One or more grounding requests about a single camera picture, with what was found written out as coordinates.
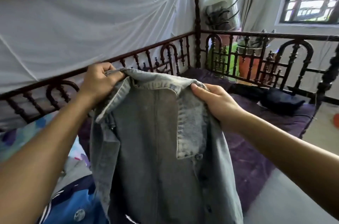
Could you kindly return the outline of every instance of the purple mattress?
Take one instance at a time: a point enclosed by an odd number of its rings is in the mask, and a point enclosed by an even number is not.
[[[190,68],[182,76],[222,86],[226,91],[234,84],[226,78],[218,78],[208,70],[202,69]],[[304,104],[293,116],[278,115],[245,97],[237,94],[231,95],[244,110],[300,138],[315,112],[314,105]],[[237,192],[245,213],[260,193],[275,166],[242,136],[225,133],[225,137],[231,154]]]

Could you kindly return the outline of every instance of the green container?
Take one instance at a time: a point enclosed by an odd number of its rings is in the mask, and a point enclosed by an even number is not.
[[[237,42],[234,42],[232,44],[232,52],[235,52],[237,50],[237,47],[238,47],[238,43]],[[212,59],[212,50],[214,49],[214,59],[213,61],[211,62],[211,59]],[[221,53],[228,53],[228,49],[229,49],[229,46],[226,46],[222,48],[221,50]],[[219,53],[218,51],[216,51],[215,48],[211,48],[209,50],[209,54],[207,56],[207,68],[209,70],[217,70],[217,71],[222,71],[222,68],[223,68],[223,62],[225,61],[225,67],[224,67],[224,73],[226,73],[226,70],[227,70],[227,60],[228,60],[228,56],[219,56],[217,53]],[[234,55],[231,55],[231,59],[230,59],[230,74],[233,74],[233,69],[236,68],[236,71],[235,71],[235,75],[236,76],[239,76],[239,59],[237,60],[237,64],[236,66],[234,66],[234,59],[235,59],[235,56]]]

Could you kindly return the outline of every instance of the forearm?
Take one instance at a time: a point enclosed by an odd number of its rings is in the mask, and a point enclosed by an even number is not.
[[[86,98],[72,100],[0,165],[0,223],[34,223],[40,216],[90,109]]]
[[[239,133],[316,203],[339,219],[339,157],[252,114],[244,114],[243,118]]]

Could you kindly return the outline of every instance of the floor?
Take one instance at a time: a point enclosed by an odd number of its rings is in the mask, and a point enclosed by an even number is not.
[[[323,104],[303,139],[339,155],[339,129],[332,124],[338,106]],[[339,224],[278,169],[244,216],[244,224]]]

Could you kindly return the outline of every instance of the stainless steel pot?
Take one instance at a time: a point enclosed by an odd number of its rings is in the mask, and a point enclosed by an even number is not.
[[[213,30],[238,30],[240,14],[238,0],[207,0],[206,24]]]

